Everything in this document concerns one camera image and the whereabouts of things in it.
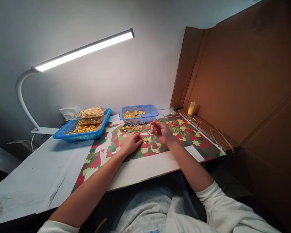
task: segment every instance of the forearm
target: forearm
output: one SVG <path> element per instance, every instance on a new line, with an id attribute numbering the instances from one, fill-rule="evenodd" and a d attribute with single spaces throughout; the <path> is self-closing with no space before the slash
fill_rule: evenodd
<path id="1" fill-rule="evenodd" d="M 125 157 L 126 155 L 119 150 L 76 189 L 53 213 L 49 220 L 80 227 L 108 190 Z"/>
<path id="2" fill-rule="evenodd" d="M 176 138 L 170 141 L 167 146 L 194 192 L 200 192 L 212 185 L 214 180 L 211 175 Z"/>

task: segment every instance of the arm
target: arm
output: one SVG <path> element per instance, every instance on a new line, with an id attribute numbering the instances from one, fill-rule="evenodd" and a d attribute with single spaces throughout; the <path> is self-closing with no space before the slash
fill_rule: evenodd
<path id="1" fill-rule="evenodd" d="M 153 121 L 150 133 L 167 144 L 194 192 L 200 192 L 214 182 L 211 175 L 171 134 L 169 128 L 163 122 Z"/>
<path id="2" fill-rule="evenodd" d="M 207 212 L 207 223 L 218 232 L 278 232 L 253 210 L 227 197 L 210 174 L 159 121 L 151 123 L 150 133 L 169 147 L 190 186 Z"/>
<path id="3" fill-rule="evenodd" d="M 100 202 L 124 158 L 135 151 L 142 142 L 140 134 L 130 133 L 121 149 L 76 189 L 49 220 L 80 227 Z"/>

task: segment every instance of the hand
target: hand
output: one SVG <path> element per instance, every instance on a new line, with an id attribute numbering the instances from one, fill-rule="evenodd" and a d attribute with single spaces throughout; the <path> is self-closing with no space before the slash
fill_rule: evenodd
<path id="1" fill-rule="evenodd" d="M 137 132 L 129 133 L 122 143 L 120 151 L 127 156 L 130 153 L 133 153 L 142 143 L 143 140 L 140 134 Z"/>
<path id="2" fill-rule="evenodd" d="M 171 133 L 170 129 L 161 121 L 156 119 L 151 122 L 150 134 L 154 134 L 158 139 L 164 143 L 168 144 L 177 140 Z"/>

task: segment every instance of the blue plastic basket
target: blue plastic basket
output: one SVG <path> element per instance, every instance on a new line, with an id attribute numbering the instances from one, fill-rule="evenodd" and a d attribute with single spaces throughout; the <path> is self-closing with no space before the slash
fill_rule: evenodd
<path id="1" fill-rule="evenodd" d="M 145 114 L 142 114 L 141 117 L 128 118 L 128 119 L 124 118 L 124 115 L 125 115 L 124 112 L 130 111 L 131 113 L 133 113 L 135 110 L 143 111 L 145 112 Z M 158 115 L 159 115 L 158 111 L 154 107 L 154 105 L 127 106 L 127 107 L 122 107 L 121 113 L 120 113 L 120 120 L 123 120 L 125 124 L 144 123 L 144 122 L 154 121 Z"/>
<path id="2" fill-rule="evenodd" d="M 53 138 L 63 139 L 66 142 L 86 141 L 86 140 L 94 140 L 94 139 L 100 138 L 109 120 L 110 113 L 111 113 L 111 109 L 107 108 L 104 112 L 105 117 L 98 130 L 95 130 L 92 132 L 85 132 L 85 133 L 67 134 L 67 132 L 72 132 L 73 130 L 75 130 L 78 124 L 78 120 L 71 120 L 71 121 L 68 121 L 63 127 L 61 127 L 56 132 L 56 134 L 54 134 Z"/>

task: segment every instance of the cardboard panel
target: cardboard panel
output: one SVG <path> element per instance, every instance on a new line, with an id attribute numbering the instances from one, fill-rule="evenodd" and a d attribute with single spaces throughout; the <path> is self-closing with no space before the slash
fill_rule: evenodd
<path id="1" fill-rule="evenodd" d="M 175 80 L 174 91 L 170 107 L 180 107 L 186 95 L 196 57 L 199 51 L 201 39 L 204 34 L 203 29 L 186 27 L 181 54 L 179 58 L 178 72 Z"/>
<path id="2" fill-rule="evenodd" d="M 210 30 L 189 102 L 241 143 L 291 91 L 291 12 L 261 1 Z"/>
<path id="3" fill-rule="evenodd" d="M 194 69 L 193 69 L 192 76 L 191 76 L 191 80 L 190 80 L 190 84 L 189 84 L 187 93 L 185 95 L 184 102 L 182 104 L 182 107 L 184 107 L 184 108 L 189 108 L 189 106 L 190 106 L 190 103 L 191 103 L 191 102 L 189 102 L 190 95 L 192 93 L 193 86 L 195 85 L 195 81 L 196 81 L 196 78 L 197 78 L 198 70 L 199 70 L 199 67 L 200 67 L 200 62 L 201 62 L 203 54 L 204 54 L 204 50 L 205 50 L 205 47 L 206 47 L 206 44 L 207 44 L 209 33 L 210 33 L 210 29 L 205 29 L 203 37 L 201 39 L 199 52 L 197 54 L 196 62 L 195 62 Z"/>
<path id="4" fill-rule="evenodd" d="M 243 143 L 243 147 L 254 151 L 276 170 L 289 174 L 291 179 L 291 99 L 284 102 L 282 108 Z"/>
<path id="5" fill-rule="evenodd" d="M 291 179 L 251 151 L 234 156 L 227 168 L 291 232 Z"/>

